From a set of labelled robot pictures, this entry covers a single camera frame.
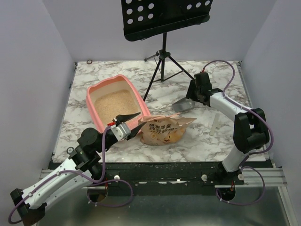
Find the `metal litter scoop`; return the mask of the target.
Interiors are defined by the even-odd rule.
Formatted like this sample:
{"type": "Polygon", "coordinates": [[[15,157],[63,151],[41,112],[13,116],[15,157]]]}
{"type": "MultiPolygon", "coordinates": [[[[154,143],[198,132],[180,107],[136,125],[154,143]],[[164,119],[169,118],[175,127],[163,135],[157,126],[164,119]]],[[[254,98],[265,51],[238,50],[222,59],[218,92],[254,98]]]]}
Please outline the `metal litter scoop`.
{"type": "Polygon", "coordinates": [[[195,107],[195,101],[187,98],[182,98],[172,104],[172,109],[176,113],[185,112],[195,107]]]}

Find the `pink litter box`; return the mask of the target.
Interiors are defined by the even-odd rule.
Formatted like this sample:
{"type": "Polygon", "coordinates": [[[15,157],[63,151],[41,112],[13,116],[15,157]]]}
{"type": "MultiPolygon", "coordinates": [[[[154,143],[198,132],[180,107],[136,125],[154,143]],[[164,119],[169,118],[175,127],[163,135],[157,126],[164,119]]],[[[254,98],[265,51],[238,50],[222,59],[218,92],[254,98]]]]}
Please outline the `pink litter box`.
{"type": "Polygon", "coordinates": [[[142,117],[151,114],[138,90],[121,74],[90,86],[87,89],[86,104],[96,129],[101,133],[117,115],[139,113],[126,122],[133,129],[142,117]]]}

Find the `orange cat litter bag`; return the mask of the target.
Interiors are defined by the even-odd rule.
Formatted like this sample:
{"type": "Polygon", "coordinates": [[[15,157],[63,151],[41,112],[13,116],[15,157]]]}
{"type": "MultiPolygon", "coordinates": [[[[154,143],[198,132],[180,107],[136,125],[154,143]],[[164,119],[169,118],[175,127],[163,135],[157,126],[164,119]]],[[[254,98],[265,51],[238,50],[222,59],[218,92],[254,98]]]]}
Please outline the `orange cat litter bag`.
{"type": "Polygon", "coordinates": [[[139,124],[144,124],[140,141],[157,146],[174,144],[181,140],[186,129],[195,120],[196,118],[183,117],[179,113],[144,116],[139,120],[139,124]]]}

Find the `white bag sealing clip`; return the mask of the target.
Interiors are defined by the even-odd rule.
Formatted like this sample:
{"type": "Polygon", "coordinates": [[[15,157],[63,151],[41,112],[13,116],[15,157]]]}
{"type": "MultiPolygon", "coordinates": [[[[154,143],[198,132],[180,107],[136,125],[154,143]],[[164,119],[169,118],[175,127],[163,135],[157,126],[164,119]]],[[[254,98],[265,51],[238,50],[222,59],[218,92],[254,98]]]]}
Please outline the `white bag sealing clip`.
{"type": "Polygon", "coordinates": [[[215,117],[214,117],[214,121],[211,126],[210,133],[209,133],[209,135],[211,135],[211,136],[213,136],[215,134],[215,131],[221,127],[221,124],[219,122],[219,117],[220,117],[220,114],[216,113],[215,117]]]}

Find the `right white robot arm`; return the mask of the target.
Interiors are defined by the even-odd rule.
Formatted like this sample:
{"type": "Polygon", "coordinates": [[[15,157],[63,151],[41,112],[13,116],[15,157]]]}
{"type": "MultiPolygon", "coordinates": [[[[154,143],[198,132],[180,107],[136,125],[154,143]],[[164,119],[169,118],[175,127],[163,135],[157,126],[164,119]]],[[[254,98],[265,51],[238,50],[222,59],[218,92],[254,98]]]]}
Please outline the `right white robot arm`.
{"type": "Polygon", "coordinates": [[[244,107],[228,98],[221,89],[212,88],[208,73],[202,72],[194,75],[186,98],[213,107],[234,122],[234,147],[220,163],[218,175],[238,171],[247,156],[270,141],[264,111],[260,108],[244,107]]]}

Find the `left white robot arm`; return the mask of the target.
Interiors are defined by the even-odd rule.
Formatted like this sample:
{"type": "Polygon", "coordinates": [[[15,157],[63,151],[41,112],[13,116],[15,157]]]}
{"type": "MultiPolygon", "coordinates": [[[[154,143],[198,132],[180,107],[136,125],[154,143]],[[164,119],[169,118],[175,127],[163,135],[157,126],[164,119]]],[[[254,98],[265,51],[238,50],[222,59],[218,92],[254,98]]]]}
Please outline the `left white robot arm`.
{"type": "Polygon", "coordinates": [[[134,138],[145,125],[129,128],[127,121],[140,113],[117,115],[103,132],[86,128],[78,139],[78,146],[67,148],[68,158],[42,180],[26,189],[10,193],[13,211],[20,223],[32,226],[40,221],[51,204],[77,188],[96,185],[105,179],[105,153],[114,144],[134,138]]]}

